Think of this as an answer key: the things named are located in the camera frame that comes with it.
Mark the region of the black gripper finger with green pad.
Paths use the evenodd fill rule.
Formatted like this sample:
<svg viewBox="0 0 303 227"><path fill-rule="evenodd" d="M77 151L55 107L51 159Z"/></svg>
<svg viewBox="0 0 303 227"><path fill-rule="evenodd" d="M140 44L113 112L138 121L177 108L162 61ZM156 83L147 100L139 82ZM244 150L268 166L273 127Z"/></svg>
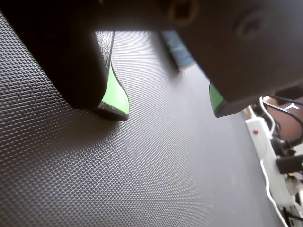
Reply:
<svg viewBox="0 0 303 227"><path fill-rule="evenodd" d="M90 16L99 0L3 0L0 10L73 108L126 121L129 99L111 63L114 31L98 31Z"/></svg>
<svg viewBox="0 0 303 227"><path fill-rule="evenodd" d="M218 116L303 81L300 0L138 0L138 20L176 30L225 99Z"/></svg>

